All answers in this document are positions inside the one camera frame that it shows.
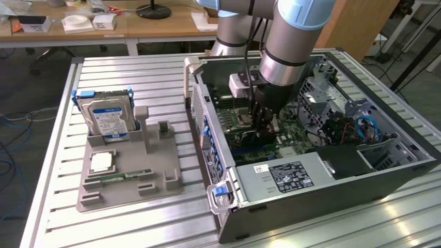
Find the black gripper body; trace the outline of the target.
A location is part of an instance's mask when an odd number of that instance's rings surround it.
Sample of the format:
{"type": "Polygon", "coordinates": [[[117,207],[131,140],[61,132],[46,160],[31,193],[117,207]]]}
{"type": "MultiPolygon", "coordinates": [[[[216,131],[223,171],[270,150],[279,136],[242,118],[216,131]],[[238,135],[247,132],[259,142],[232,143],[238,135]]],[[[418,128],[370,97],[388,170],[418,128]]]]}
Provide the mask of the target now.
{"type": "Polygon", "coordinates": [[[292,86],[259,85],[255,91],[255,101],[260,108],[280,111],[288,104],[292,92],[292,86]]]}

